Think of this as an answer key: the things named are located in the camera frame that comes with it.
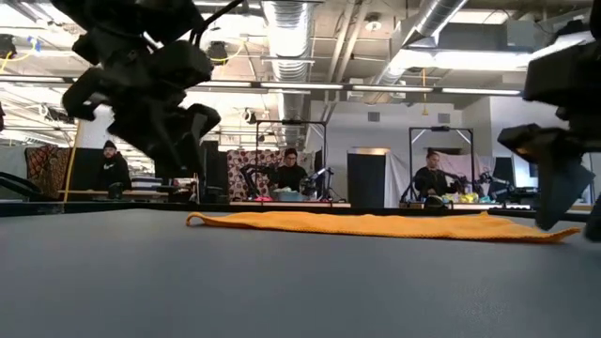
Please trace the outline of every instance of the man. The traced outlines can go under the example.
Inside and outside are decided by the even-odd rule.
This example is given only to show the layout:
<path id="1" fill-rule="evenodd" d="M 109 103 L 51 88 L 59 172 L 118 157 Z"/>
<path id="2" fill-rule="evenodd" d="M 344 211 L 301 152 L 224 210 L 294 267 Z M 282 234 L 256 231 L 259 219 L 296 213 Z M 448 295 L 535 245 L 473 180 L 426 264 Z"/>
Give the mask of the man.
<path id="1" fill-rule="evenodd" d="M 104 161 L 95 189 L 98 191 L 108 191 L 109 187 L 116 183 L 123 184 L 123 190 L 131 190 L 130 169 L 120 152 L 116 151 L 116 146 L 112 141 L 106 141 L 102 150 Z"/>
<path id="2" fill-rule="evenodd" d="M 429 195 L 443 196 L 445 193 L 453 193 L 455 189 L 449 187 L 446 176 L 439 170 L 440 156 L 428 149 L 425 157 L 425 167 L 415 174 L 415 189 L 420 192 L 420 197 Z"/>
<path id="3" fill-rule="evenodd" d="M 284 165 L 278 168 L 278 188 L 290 188 L 294 192 L 301 190 L 301 180 L 307 177 L 307 172 L 297 164 L 299 154 L 294 148 L 284 153 Z"/>

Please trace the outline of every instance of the fluorescent light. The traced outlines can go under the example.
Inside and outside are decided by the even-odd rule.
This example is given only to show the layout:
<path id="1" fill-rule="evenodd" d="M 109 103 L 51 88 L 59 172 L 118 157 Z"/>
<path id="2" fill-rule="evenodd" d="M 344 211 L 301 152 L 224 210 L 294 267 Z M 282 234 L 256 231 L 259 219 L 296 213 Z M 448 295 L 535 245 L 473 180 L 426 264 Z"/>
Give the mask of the fluorescent light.
<path id="1" fill-rule="evenodd" d="M 0 81 L 4 82 L 30 82 L 30 83 L 60 83 L 65 81 L 63 78 L 53 76 L 20 76 L 20 75 L 0 75 Z"/>
<path id="2" fill-rule="evenodd" d="M 531 59 L 529 53 L 440 51 L 432 67 L 461 70 L 525 70 Z"/>
<path id="3" fill-rule="evenodd" d="M 239 81 L 208 81 L 202 84 L 197 84 L 196 86 L 200 86 L 200 87 L 231 87 L 231 88 L 237 88 L 237 87 L 242 87 L 242 88 L 246 88 L 246 87 L 250 87 L 251 83 L 250 82 L 239 82 Z"/>
<path id="4" fill-rule="evenodd" d="M 353 85 L 354 91 L 395 92 L 395 93 L 430 93 L 434 89 L 426 87 L 402 85 Z"/>
<path id="5" fill-rule="evenodd" d="M 514 13 L 514 10 L 461 9 L 449 23 L 502 24 L 510 19 L 509 15 Z"/>
<path id="6" fill-rule="evenodd" d="M 492 96 L 517 96 L 520 93 L 519 90 L 478 88 L 442 88 L 442 92 L 447 94 L 476 94 Z"/>
<path id="7" fill-rule="evenodd" d="M 302 84 L 302 83 L 262 83 L 263 88 L 274 89 L 322 89 L 322 90 L 341 90 L 340 84 Z"/>

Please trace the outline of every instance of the black hoodie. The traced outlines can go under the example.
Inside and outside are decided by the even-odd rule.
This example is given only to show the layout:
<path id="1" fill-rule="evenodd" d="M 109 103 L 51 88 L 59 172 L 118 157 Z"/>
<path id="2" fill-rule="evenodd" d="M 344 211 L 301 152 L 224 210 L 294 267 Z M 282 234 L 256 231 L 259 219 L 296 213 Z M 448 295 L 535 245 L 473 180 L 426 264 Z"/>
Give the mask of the black hoodie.
<path id="1" fill-rule="evenodd" d="M 130 169 L 120 152 L 117 152 L 112 158 L 104 159 L 95 189 L 98 191 L 108 190 L 111 184 L 123 183 L 123 190 L 131 190 Z"/>

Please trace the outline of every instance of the ceiling duct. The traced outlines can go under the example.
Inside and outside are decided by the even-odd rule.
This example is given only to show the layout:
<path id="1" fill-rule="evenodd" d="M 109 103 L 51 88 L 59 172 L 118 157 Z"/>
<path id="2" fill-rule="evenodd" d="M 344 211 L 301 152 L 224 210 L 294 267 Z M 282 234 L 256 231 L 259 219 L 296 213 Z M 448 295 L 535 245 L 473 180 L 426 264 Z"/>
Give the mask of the ceiling duct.
<path id="1" fill-rule="evenodd" d="M 302 59 L 310 56 L 310 34 L 313 4 L 286 1 L 264 1 L 263 10 L 270 24 L 270 54 L 285 57 L 286 61 L 272 62 L 275 80 L 302 83 L 307 81 L 309 64 Z M 281 119 L 308 119 L 303 110 L 304 95 L 279 94 L 278 110 Z M 291 141 L 297 133 L 290 134 Z"/>
<path id="2" fill-rule="evenodd" d="M 405 23 L 397 25 L 396 30 L 401 31 L 400 49 L 371 84 L 395 85 L 406 70 L 403 67 L 405 59 L 410 57 L 410 51 L 404 48 L 420 41 L 425 43 L 425 47 L 436 47 L 436 35 L 467 2 L 468 0 L 423 0 L 417 14 L 406 19 Z M 410 29 L 403 29 L 408 24 L 411 24 Z M 374 93 L 363 96 L 363 102 L 377 103 L 382 95 L 390 97 L 387 94 Z"/>

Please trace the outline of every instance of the table surface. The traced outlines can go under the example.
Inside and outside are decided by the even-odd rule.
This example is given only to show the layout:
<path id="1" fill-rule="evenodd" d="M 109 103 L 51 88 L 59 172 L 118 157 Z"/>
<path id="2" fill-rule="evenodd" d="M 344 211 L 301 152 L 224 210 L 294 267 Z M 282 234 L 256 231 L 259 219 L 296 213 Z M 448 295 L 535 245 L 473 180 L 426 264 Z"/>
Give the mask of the table surface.
<path id="1" fill-rule="evenodd" d="M 69 191 L 69 193 L 74 194 L 101 194 L 105 195 L 108 192 L 104 191 Z M 123 192 L 124 196 L 137 195 L 137 196 L 168 196 L 168 192 L 151 192 L 151 191 L 126 191 Z"/>
<path id="2" fill-rule="evenodd" d="M 0 337 L 598 335 L 601 245 L 581 235 L 369 238 L 187 228 L 186 215 L 0 219 Z"/>

